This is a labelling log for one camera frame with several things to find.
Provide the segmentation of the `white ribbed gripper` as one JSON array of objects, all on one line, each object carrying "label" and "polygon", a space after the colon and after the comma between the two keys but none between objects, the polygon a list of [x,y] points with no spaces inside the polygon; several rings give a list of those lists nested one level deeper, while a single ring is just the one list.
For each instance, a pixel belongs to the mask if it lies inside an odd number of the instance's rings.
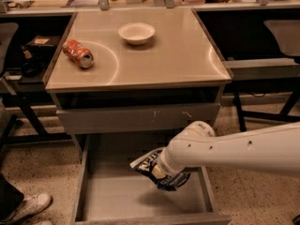
[{"label": "white ribbed gripper", "polygon": [[174,175],[184,170],[183,166],[175,163],[167,150],[162,150],[157,159],[157,165],[153,167],[152,174],[156,179],[163,179],[166,174]]}]

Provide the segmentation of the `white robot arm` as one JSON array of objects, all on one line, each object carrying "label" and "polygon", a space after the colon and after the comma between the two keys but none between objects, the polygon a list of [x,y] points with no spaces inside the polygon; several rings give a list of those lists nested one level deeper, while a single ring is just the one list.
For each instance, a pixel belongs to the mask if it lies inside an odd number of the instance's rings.
[{"label": "white robot arm", "polygon": [[194,122],[163,148],[152,174],[161,179],[201,166],[299,176],[300,123],[217,137],[206,123]]}]

